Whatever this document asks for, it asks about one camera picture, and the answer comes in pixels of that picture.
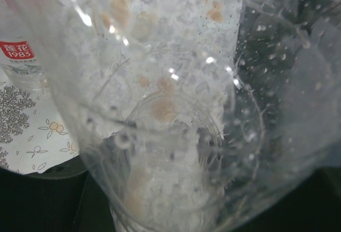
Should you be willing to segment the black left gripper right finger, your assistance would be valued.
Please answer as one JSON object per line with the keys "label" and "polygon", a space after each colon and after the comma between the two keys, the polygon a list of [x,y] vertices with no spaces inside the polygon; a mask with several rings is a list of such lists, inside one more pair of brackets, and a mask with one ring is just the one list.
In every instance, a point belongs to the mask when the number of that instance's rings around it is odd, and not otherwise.
{"label": "black left gripper right finger", "polygon": [[235,231],[340,231],[340,160],[327,160],[276,205]]}

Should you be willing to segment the clear Pocari Sweat bottle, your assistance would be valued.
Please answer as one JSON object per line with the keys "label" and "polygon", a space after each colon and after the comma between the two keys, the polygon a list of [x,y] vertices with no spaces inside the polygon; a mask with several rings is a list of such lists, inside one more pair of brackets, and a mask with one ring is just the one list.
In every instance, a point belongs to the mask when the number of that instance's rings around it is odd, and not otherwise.
{"label": "clear Pocari Sweat bottle", "polygon": [[340,0],[17,0],[118,231],[227,231],[340,140]]}

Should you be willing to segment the clear red-label water bottle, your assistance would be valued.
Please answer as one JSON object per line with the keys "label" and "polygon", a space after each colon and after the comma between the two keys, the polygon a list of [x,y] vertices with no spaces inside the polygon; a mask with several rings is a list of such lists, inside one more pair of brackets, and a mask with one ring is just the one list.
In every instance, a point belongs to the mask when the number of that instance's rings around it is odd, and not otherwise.
{"label": "clear red-label water bottle", "polygon": [[24,33],[10,0],[1,0],[1,68],[15,86],[39,91],[47,82]]}

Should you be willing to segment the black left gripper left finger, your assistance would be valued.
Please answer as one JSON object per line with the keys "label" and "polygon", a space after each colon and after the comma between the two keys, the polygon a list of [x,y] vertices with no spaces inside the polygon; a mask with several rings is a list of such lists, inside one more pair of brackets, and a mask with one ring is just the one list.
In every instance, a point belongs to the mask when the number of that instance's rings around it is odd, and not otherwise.
{"label": "black left gripper left finger", "polygon": [[108,200],[79,157],[43,173],[1,169],[1,231],[115,231]]}

